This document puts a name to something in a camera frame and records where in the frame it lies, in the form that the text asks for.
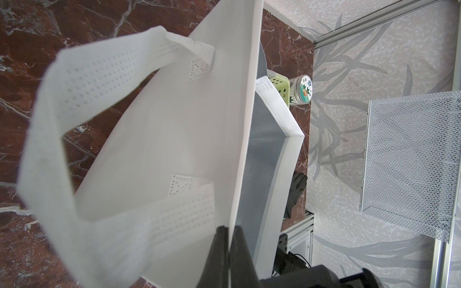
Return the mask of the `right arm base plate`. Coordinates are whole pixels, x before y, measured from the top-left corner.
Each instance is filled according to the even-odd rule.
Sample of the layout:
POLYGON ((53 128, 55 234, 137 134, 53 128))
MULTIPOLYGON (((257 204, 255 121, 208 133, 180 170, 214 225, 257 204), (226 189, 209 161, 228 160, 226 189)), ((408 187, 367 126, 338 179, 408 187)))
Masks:
POLYGON ((286 257, 288 255, 287 254, 287 251, 288 251, 287 243, 288 243, 288 235, 281 234, 281 236, 279 236, 276 256, 275 256, 274 266, 273 266, 273 271, 277 272, 280 275, 282 274, 286 266, 286 257))

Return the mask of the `white insulated delivery bag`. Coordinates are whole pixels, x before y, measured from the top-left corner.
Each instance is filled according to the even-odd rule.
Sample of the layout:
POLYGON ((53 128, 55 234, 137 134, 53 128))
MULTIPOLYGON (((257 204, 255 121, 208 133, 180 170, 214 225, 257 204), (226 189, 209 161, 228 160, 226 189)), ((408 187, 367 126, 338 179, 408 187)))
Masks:
POLYGON ((18 192, 85 288, 194 288, 216 229, 272 274, 304 134, 258 66, 262 1, 61 50, 38 88, 18 192))

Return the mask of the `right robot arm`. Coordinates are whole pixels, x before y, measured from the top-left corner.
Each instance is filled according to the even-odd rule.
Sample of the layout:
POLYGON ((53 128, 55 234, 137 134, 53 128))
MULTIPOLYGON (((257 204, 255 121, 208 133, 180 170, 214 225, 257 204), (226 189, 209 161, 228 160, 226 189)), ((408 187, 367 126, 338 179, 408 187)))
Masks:
POLYGON ((276 252, 273 271, 276 276, 261 281, 264 288, 382 288, 382 281, 370 270, 338 278, 324 265, 311 267, 305 258, 291 252, 276 252))

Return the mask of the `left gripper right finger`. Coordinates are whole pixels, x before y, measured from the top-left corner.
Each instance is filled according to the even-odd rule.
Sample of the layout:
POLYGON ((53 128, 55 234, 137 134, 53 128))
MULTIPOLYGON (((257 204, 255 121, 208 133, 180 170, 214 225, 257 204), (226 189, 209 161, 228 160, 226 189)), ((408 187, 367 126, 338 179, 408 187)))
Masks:
POLYGON ((234 229, 229 259, 232 288, 260 288, 261 284, 241 226, 234 229))

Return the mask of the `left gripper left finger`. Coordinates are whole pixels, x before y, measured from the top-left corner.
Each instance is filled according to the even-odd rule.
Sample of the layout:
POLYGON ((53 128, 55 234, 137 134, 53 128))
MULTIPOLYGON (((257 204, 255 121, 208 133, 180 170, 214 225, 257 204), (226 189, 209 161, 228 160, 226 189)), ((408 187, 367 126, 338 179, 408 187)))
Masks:
POLYGON ((205 267, 197 288, 227 288, 229 286, 229 228, 216 229, 205 267))

